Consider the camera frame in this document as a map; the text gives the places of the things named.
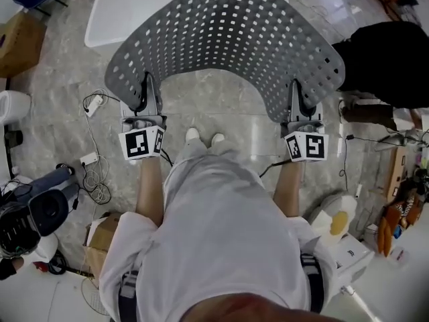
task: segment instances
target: floor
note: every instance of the floor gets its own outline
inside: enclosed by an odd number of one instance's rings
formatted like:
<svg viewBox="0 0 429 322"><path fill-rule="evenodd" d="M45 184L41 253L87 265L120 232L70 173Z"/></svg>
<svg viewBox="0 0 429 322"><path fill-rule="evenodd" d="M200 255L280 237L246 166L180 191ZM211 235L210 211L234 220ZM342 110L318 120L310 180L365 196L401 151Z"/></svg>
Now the floor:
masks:
<svg viewBox="0 0 429 322"><path fill-rule="evenodd" d="M42 176L59 162L78 166L80 157L95 150L83 115L82 99L104 87L103 77L109 59L101 58L84 46L84 33L94 0L67 1L69 8L54 6L52 17L47 20L40 63L12 80L13 89L32 96L31 112L15 125L22 130L24 143L11 154L13 164L19 166L22 175L30 178ZM376 0L290 0L290 3L331 43L349 37L361 26L387 21ZM172 159L183 146L185 132L190 126L200 130L205 142L216 132L224 133L258 172L280 161L287 152L280 139L279 125L266 115L259 93L233 74L217 70L181 74L165 80L161 90L164 113L168 116L164 147ZM305 166L300 190L302 214L308 214L325 196L345 190L345 178L339 176L345 163L339 99L340 95L335 93L323 101L326 132L330 135L329 156L325 162ZM80 268L84 260L81 245L93 215L99 217L110 209L130 211L135 206L139 168L123 159L117 137L120 132L118 116L119 106L111 100L90 118L101 154L109 161L106 184L112 192L111 202L98 206L82 195L78 209L56 232L74 268ZM382 127L360 124L346 124L343 131L345 135L353 133L372 139L385 134ZM383 199L369 189L374 188L377 178L383 179L379 169L385 168L389 155L373 149L373 144L359 140L347 144L349 192L354 195L358 184L363 185L357 218L351 226L355 235L376 218L383 204ZM166 162L162 166L166 176L170 167ZM263 177L271 193L278 173L279 168L274 168ZM82 178L81 169L78 177Z"/></svg>

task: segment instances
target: cardboard box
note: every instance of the cardboard box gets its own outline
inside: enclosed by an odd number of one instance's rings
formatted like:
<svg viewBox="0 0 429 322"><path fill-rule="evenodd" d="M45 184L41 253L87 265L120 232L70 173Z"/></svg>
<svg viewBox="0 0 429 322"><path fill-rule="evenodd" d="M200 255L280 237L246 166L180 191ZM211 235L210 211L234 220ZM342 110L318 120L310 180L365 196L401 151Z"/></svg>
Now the cardboard box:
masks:
<svg viewBox="0 0 429 322"><path fill-rule="evenodd" d="M46 26L19 12L0 26L0 77L11 78L39 63Z"/></svg>
<svg viewBox="0 0 429 322"><path fill-rule="evenodd" d="M395 200L397 192L400 189L402 173L404 173L405 156L405 147L396 147L391 151L389 174L384 185L384 195L388 203Z"/></svg>
<svg viewBox="0 0 429 322"><path fill-rule="evenodd" d="M121 213L112 213L102 221L95 229L89 243L88 237L90 236L91 225L86 227L86 237L83 244L86 254L86 264L90 266L91 272L97 280L100 278L100 273L120 217Z"/></svg>

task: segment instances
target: person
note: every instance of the person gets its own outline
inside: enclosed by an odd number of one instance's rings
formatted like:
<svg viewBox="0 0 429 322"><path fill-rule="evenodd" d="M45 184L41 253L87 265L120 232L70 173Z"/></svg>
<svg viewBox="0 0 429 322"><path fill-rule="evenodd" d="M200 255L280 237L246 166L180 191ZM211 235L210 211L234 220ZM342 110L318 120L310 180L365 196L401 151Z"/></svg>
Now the person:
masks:
<svg viewBox="0 0 429 322"><path fill-rule="evenodd" d="M345 63L340 91L371 93L396 108L429 107L429 37L420 26L408 21L377 23L332 46Z"/></svg>
<svg viewBox="0 0 429 322"><path fill-rule="evenodd" d="M390 105L359 105L343 107L341 116L349 123L373 123L394 131L429 128L429 109L395 109Z"/></svg>
<svg viewBox="0 0 429 322"><path fill-rule="evenodd" d="M301 163L283 166L271 198L222 134L207 149L191 128L164 190L159 158L142 160L140 175L99 278L116 322L337 321L309 311L317 300L301 253L320 265L321 306L336 266L299 217ZM123 299L131 277L135 305Z"/></svg>
<svg viewBox="0 0 429 322"><path fill-rule="evenodd" d="M22 184L21 182L18 182L18 186L16 186L13 191L4 193L5 188L9 184L8 182L2 190L3 194L1 197L1 206L15 201L27 204L31 198L47 191L54 186L62 184L64 181L70 179L74 173L75 171L73 167L66 164L57 164L56 169L47 175L36 179L29 184ZM77 184L70 184L62 189L62 192L66 196L67 200L70 200L76 193L78 193L78 189L79 186ZM6 278L16 274L23 265L24 261L21 257L1 259L0 280L5 280Z"/></svg>

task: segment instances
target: black strap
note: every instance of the black strap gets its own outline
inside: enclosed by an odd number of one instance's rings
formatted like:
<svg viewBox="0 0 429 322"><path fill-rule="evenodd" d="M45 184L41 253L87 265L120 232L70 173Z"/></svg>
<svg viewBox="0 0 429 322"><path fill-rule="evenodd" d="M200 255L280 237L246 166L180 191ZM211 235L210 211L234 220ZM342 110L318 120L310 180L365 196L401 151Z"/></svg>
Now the black strap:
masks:
<svg viewBox="0 0 429 322"><path fill-rule="evenodd" d="M320 313L324 303L324 287L319 262L313 255L301 253L301 265L310 284L310 311Z"/></svg>
<svg viewBox="0 0 429 322"><path fill-rule="evenodd" d="M135 285L139 271L130 271L123 275L119 289L118 306L121 322L137 322L137 297Z"/></svg>

